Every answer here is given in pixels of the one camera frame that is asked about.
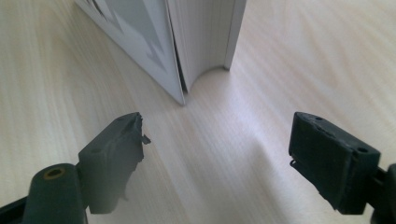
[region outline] white book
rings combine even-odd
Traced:
[[[172,97],[230,69],[246,0],[76,0]]]

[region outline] tabletop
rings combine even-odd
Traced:
[[[184,106],[73,0],[1,0],[0,30],[0,206],[136,111],[152,143],[129,201],[90,223],[369,223],[369,205],[342,216],[290,167],[295,111],[396,162],[396,1],[248,0],[231,70]]]

